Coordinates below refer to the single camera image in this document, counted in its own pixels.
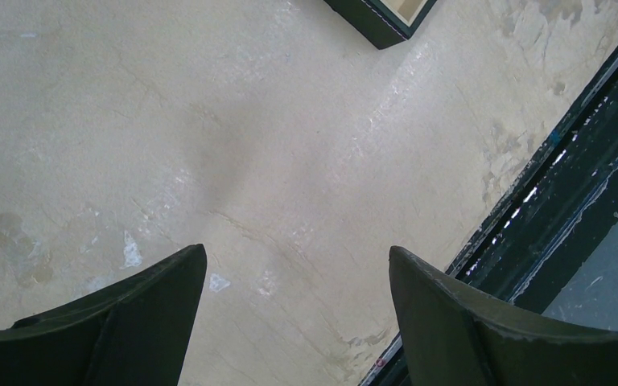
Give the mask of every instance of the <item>worn surface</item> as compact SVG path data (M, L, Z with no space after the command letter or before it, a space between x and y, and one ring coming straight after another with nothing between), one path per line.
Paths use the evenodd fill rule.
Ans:
M0 328L210 257L183 385L355 384L387 250L443 268L618 42L618 1L0 1Z

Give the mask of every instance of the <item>white paint chip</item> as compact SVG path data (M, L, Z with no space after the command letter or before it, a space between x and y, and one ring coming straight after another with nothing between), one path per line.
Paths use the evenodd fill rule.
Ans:
M143 256L138 251L138 244L129 234L129 231L124 231L124 245L124 265L120 269L141 265L143 263Z
M209 290L216 293L231 285L231 282L213 273L209 277Z

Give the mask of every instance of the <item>open box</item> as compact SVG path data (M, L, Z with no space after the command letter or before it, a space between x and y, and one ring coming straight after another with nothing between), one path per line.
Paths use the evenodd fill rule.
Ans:
M379 49L408 40L436 0L325 0Z

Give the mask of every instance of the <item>beige tabletop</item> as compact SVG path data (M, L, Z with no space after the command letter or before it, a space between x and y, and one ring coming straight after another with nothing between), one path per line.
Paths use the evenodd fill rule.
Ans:
M182 385L357 384L390 245L446 267L617 44L616 0L386 51L320 0L0 0L0 328L204 243Z

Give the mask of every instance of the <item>blue-gray surface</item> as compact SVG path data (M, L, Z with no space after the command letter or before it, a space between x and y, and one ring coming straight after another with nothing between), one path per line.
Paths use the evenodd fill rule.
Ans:
M543 314L618 331L618 223Z

